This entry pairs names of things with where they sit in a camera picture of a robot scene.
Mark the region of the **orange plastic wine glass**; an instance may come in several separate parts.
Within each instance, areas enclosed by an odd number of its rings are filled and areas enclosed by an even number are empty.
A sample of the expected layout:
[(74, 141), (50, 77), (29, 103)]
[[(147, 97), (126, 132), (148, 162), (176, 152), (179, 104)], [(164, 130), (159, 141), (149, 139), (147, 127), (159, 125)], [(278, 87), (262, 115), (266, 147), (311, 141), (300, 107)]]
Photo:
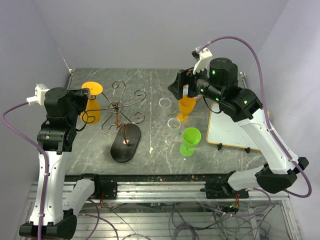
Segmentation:
[(176, 116), (176, 118), (180, 122), (182, 122), (193, 111), (195, 105), (196, 105), (195, 98), (188, 97), (187, 95), (183, 95), (182, 99), (178, 101), (179, 114)]

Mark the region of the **clear wine glass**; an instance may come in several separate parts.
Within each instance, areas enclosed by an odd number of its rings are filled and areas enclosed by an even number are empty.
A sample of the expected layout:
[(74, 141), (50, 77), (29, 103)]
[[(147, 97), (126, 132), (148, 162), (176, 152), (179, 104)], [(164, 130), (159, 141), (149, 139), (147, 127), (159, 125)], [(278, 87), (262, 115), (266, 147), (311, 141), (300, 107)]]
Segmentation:
[(194, 128), (195, 126), (196, 126), (196, 123), (194, 119), (191, 117), (186, 117), (181, 122), (181, 128), (184, 130), (187, 128)]
[(165, 143), (173, 146), (181, 134), (181, 122), (177, 118), (170, 118), (166, 124)]
[(168, 116), (172, 112), (172, 101), (167, 98), (167, 97), (162, 97), (159, 101), (158, 104), (161, 109), (161, 115), (162, 116)]

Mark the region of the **green plastic wine glass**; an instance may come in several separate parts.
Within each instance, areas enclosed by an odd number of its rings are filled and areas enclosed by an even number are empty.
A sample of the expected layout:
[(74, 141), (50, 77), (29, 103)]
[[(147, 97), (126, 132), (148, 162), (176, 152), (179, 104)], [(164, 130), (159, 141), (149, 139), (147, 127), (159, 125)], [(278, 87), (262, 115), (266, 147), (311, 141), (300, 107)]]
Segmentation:
[(195, 148), (201, 141), (202, 134), (195, 127), (188, 127), (182, 134), (182, 145), (179, 148), (184, 157), (190, 157), (194, 154)]

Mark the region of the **clear wine glass front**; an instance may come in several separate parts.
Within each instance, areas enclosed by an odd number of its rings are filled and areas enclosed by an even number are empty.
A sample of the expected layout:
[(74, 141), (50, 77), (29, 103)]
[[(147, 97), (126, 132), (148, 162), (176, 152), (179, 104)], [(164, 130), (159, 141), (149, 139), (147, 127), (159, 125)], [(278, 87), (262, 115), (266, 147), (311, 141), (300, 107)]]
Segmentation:
[(181, 122), (181, 128), (184, 130), (187, 128), (194, 128), (195, 126), (196, 126), (196, 123), (194, 119), (191, 117), (186, 117)]

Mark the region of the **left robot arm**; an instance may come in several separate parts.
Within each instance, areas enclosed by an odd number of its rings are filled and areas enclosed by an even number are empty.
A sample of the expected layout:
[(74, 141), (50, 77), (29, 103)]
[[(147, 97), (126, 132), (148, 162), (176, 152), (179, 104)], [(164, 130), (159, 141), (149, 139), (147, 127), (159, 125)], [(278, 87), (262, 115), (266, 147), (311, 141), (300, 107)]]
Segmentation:
[(98, 198), (102, 186), (96, 174), (80, 177), (71, 193), (63, 198), (66, 156), (77, 135), (78, 116), (86, 110), (90, 89), (63, 87), (35, 88), (29, 105), (45, 107), (46, 120), (37, 134), (39, 177), (36, 199), (29, 220), (19, 227), (19, 235), (38, 240), (70, 240), (76, 231), (77, 216), (86, 201)]

